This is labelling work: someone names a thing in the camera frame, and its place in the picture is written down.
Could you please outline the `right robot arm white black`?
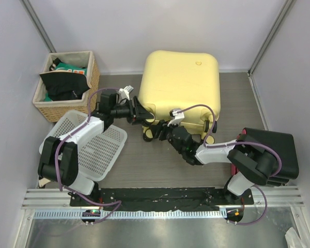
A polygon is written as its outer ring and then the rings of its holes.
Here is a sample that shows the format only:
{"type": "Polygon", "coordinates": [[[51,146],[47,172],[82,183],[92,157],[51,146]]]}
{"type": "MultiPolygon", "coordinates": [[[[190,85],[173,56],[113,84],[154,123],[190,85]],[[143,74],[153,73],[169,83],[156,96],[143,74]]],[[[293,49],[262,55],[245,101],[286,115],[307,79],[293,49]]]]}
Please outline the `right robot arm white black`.
{"type": "Polygon", "coordinates": [[[223,198],[229,204],[239,201],[254,185],[266,185],[271,176],[282,169],[282,160],[272,148],[249,139],[247,134],[228,143],[209,145],[193,140],[185,127],[161,121],[144,133],[144,139],[168,141],[190,165],[230,163],[238,173],[225,184],[223,198]]]}

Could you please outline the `yellow hard-shell suitcase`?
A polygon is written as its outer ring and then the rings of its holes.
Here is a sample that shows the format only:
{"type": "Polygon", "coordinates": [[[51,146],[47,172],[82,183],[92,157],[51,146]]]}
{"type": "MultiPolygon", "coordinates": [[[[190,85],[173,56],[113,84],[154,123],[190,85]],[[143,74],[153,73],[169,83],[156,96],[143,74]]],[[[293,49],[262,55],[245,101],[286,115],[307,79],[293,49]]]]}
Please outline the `yellow hard-shell suitcase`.
{"type": "Polygon", "coordinates": [[[138,99],[154,115],[152,125],[143,127],[145,140],[155,137],[152,128],[160,120],[171,119],[170,111],[181,109],[180,124],[213,144],[208,132],[215,131],[221,111],[218,61],[207,53],[154,51],[146,59],[138,99]]]}

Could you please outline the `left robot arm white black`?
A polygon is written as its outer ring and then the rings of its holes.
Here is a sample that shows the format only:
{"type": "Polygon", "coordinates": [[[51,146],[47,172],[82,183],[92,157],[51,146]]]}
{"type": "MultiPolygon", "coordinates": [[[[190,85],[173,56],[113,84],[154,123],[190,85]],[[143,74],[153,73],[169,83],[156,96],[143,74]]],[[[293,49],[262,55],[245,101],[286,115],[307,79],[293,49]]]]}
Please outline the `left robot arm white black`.
{"type": "Polygon", "coordinates": [[[102,88],[94,111],[88,110],[86,120],[72,131],[60,137],[47,137],[42,146],[38,175],[56,181],[59,188],[67,188],[82,194],[88,206],[99,202],[100,194],[94,190],[96,182],[81,172],[79,152],[94,137],[104,133],[114,119],[124,118],[132,125],[146,125],[154,118],[137,97],[131,98],[132,86],[125,88],[102,88]]]}

